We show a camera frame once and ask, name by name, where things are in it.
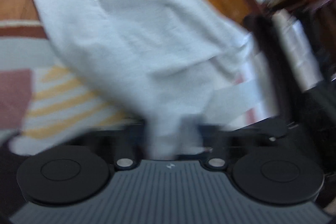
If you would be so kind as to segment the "light grey t-shirt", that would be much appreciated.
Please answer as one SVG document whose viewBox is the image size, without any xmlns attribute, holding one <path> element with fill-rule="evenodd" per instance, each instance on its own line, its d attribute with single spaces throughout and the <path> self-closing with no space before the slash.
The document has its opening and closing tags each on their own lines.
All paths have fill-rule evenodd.
<svg viewBox="0 0 336 224">
<path fill-rule="evenodd" d="M 146 120 L 155 160 L 202 151 L 200 123 L 227 124 L 258 104 L 236 84 L 253 37 L 206 0 L 34 0 L 59 57 Z"/>
</svg>

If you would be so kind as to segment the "dark wooden desk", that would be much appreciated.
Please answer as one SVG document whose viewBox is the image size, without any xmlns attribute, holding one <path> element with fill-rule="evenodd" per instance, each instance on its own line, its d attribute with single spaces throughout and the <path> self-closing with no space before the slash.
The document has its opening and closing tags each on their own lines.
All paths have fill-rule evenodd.
<svg viewBox="0 0 336 224">
<path fill-rule="evenodd" d="M 245 0 L 243 20 L 265 55 L 280 116 L 335 109 L 335 0 Z"/>
</svg>

